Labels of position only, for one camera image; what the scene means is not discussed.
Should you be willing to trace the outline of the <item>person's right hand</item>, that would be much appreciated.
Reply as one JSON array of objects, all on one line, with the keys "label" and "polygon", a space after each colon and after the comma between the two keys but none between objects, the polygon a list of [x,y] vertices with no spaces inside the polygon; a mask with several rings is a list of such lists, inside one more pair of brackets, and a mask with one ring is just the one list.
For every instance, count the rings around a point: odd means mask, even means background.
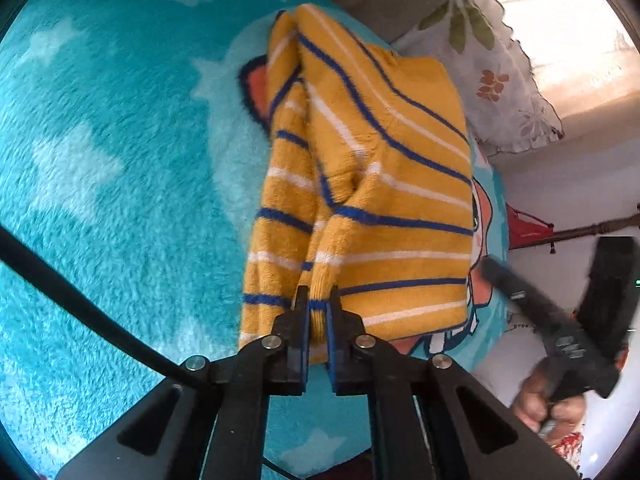
[{"label": "person's right hand", "polygon": [[547,398],[548,360],[543,359],[521,383],[520,391],[511,404],[512,413],[530,430],[540,434],[546,420],[552,428],[542,440],[554,445],[582,426],[586,414],[584,396],[572,396],[551,403]]}]

